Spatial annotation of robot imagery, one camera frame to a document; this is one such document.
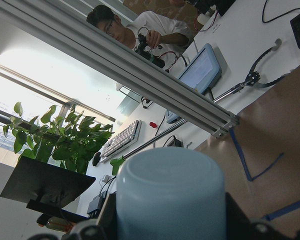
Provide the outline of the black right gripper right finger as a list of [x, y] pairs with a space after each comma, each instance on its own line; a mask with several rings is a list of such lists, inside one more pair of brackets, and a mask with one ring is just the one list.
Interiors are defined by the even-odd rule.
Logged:
[[248, 240], [251, 222], [229, 192], [225, 193], [226, 237], [228, 240]]

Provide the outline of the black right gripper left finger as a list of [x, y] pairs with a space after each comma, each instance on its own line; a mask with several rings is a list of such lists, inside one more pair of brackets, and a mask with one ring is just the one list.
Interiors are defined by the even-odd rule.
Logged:
[[97, 225], [104, 230], [107, 240], [117, 239], [116, 196], [116, 192], [107, 195], [97, 218]]

